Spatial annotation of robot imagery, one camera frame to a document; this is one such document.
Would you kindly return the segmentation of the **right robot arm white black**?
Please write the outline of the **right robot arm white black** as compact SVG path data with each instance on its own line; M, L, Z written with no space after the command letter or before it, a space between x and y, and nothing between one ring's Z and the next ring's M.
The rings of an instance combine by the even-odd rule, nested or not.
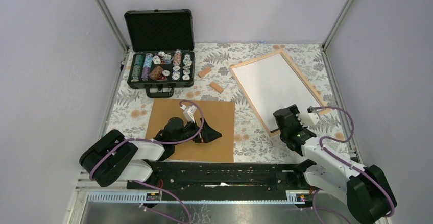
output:
M280 140L288 149L306 158L298 164L293 183L299 189L308 186L323 190L345 204L359 223L375 223L394 215L397 201L382 169L365 166L329 148L324 140L347 143L330 136L317 137L309 127L319 122L317 111L330 106L309 107L306 113L296 105L273 113Z

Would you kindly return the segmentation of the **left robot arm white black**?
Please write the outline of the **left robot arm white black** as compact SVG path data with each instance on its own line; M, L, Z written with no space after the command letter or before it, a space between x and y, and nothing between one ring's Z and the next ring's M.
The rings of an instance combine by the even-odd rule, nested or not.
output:
M164 161L174 152L175 147L184 142L210 143L222 134L208 125L194 121L184 123L173 117L152 139L126 139L117 129L113 129L85 151L79 164L89 173L91 180L99 186L107 187L117 180L136 180L145 188L158 184L158 174L148 161Z

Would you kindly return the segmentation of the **photo print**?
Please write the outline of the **photo print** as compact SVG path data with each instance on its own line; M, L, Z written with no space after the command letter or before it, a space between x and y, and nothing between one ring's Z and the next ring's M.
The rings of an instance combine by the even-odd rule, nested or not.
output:
M156 99L146 139L163 141L162 160L232 163L235 103Z

